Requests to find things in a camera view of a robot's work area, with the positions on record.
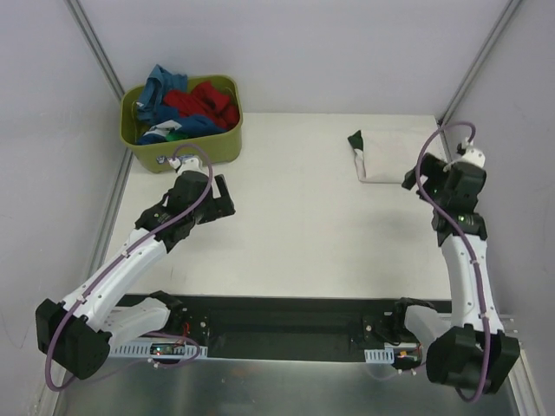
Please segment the white green-sleeved Charlie Brown shirt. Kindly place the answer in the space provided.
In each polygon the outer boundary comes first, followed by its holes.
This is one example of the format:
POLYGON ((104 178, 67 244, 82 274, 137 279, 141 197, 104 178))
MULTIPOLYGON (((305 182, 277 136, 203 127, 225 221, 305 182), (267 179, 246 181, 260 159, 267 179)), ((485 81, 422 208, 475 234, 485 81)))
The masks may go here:
POLYGON ((419 129, 358 130, 348 137, 358 180, 364 184, 400 184, 412 170, 430 136, 419 129))

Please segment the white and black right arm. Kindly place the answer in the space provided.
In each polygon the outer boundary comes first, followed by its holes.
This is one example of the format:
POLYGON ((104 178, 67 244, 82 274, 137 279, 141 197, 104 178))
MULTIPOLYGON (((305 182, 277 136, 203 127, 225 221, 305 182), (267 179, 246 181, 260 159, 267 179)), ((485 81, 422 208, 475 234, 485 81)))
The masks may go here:
POLYGON ((505 333, 487 274, 486 221, 475 210, 486 183, 483 161, 461 157, 448 164, 425 153, 406 173, 402 187, 415 189, 433 207, 432 228, 447 265, 452 312, 445 323, 430 302, 402 298, 395 303, 390 331, 398 341, 416 337, 424 344, 431 382, 494 394, 520 348, 505 333))

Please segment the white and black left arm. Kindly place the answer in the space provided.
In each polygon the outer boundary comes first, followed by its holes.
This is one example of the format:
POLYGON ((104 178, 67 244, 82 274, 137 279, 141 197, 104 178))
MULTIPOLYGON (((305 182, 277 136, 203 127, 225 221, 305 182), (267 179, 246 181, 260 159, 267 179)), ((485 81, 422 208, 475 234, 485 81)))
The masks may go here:
POLYGON ((184 305, 156 291, 133 307, 115 309, 148 269, 191 230, 234 215, 225 177, 199 171, 180 173, 161 201, 144 210, 117 254, 60 302, 44 300, 36 309, 38 348, 45 374, 57 363, 79 380, 95 374, 123 344, 151 332, 185 335, 184 305))

